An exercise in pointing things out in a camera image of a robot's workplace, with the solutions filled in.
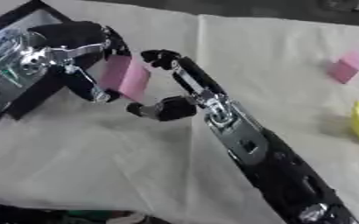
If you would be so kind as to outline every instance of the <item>table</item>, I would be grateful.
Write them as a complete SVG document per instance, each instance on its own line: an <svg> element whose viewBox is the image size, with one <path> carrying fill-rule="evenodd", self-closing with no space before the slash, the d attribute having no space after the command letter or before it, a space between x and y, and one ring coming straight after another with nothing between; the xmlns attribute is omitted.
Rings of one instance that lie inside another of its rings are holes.
<svg viewBox="0 0 359 224"><path fill-rule="evenodd" d="M359 27L45 2L75 20L110 25L135 54L172 49L193 58L285 139L359 219L359 140L348 131L359 75L342 85L326 74L328 62L359 49ZM99 75L102 64L89 72ZM154 70L145 102L182 92L165 74ZM92 105L64 89L20 122L3 119L0 203L134 209L175 223L281 223L202 114L157 123L127 114L127 103Z"/></svg>

